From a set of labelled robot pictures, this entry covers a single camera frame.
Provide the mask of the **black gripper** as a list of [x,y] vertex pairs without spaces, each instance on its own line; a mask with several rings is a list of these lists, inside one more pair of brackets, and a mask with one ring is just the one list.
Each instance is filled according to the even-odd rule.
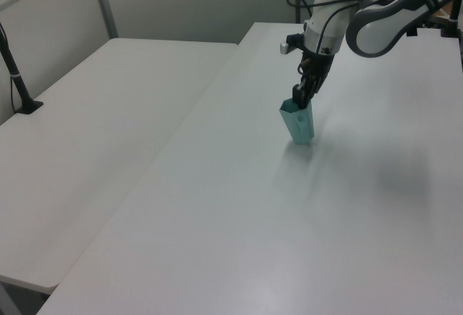
[[309,101],[318,93],[328,76],[333,60],[333,54],[302,51],[298,68],[301,81],[292,88],[292,101],[299,109],[306,109]]

